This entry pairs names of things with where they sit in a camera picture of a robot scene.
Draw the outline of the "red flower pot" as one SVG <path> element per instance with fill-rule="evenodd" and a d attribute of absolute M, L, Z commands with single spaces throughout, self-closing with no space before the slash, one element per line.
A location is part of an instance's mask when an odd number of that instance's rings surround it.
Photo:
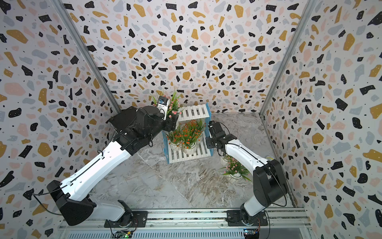
<path fill-rule="evenodd" d="M 181 127 L 167 134 L 168 144 L 173 151 L 179 151 L 182 149 L 183 143 L 183 130 Z"/>
<path fill-rule="evenodd" d="M 182 143 L 182 151 L 188 155 L 192 155 L 196 151 L 197 143 L 195 139 L 192 139 L 190 130 L 189 130 L 189 122 L 184 124 L 182 127 L 183 130 L 183 143 Z"/>
<path fill-rule="evenodd" d="M 189 122 L 189 130 L 192 139 L 196 141 L 202 136 L 205 130 L 205 122 L 202 119 L 194 119 Z"/>

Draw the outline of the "blue white slatted rack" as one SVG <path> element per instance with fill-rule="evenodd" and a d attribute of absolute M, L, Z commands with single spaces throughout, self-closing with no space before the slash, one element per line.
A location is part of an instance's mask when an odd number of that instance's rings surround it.
<path fill-rule="evenodd" d="M 213 156 L 207 148 L 210 137 L 208 123 L 211 112 L 208 104 L 182 107 L 176 116 L 176 129 L 163 132 L 164 153 L 169 164 Z"/>

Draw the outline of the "pink flower pot front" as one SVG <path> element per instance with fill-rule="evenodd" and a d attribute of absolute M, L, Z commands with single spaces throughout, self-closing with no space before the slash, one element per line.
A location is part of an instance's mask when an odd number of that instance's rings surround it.
<path fill-rule="evenodd" d="M 178 92 L 175 90 L 171 95 L 169 96 L 163 95 L 163 96 L 170 99 L 170 104 L 169 104 L 166 118 L 173 118 L 174 116 L 180 115 L 181 114 L 180 109 L 182 105 L 179 103 L 180 95 L 178 95 Z M 152 97 L 153 106 L 157 107 L 157 100 L 159 97 L 160 97 L 159 95 L 157 97 L 154 97 L 154 96 Z"/>

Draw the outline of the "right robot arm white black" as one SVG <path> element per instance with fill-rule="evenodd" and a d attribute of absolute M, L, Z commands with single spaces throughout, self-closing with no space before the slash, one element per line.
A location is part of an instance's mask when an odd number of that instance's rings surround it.
<path fill-rule="evenodd" d="M 233 175 L 244 172 L 243 178 L 252 176 L 253 196 L 241 206 L 242 215 L 249 218 L 257 215 L 277 200 L 285 198 L 288 186 L 282 165 L 274 159 L 257 155 L 240 140 L 223 129 L 225 125 L 211 120 L 210 136 L 206 137 L 207 148 L 216 149 L 221 157 L 232 158 L 226 168 Z"/>

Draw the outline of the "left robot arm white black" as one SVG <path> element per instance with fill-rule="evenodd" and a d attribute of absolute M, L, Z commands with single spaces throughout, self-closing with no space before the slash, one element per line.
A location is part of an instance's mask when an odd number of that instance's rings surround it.
<path fill-rule="evenodd" d="M 125 160 L 140 149 L 152 146 L 153 139 L 161 131 L 174 130 L 178 116 L 168 117 L 154 106 L 131 106 L 108 121 L 115 129 L 115 136 L 106 148 L 70 177 L 61 182 L 53 180 L 47 185 L 69 226 L 79 225 L 87 219 L 108 220 L 118 227 L 127 227 L 132 223 L 133 213 L 124 201 L 100 201 L 89 193 Z"/>

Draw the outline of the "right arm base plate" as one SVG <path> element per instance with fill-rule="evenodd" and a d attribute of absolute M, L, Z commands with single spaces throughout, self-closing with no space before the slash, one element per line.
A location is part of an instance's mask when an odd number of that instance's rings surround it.
<path fill-rule="evenodd" d="M 226 221 L 230 227 L 257 227 L 257 226 L 267 226 L 268 219 L 263 211 L 260 211 L 254 216 L 249 216 L 245 210 L 228 210 Z"/>

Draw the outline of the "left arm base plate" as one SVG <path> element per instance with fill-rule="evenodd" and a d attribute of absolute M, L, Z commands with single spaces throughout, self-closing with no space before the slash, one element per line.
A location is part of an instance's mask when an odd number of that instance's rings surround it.
<path fill-rule="evenodd" d="M 133 211 L 125 213 L 117 221 L 106 220 L 104 223 L 105 228 L 112 229 L 129 229 L 129 228 L 144 228 L 148 218 L 148 211 Z"/>

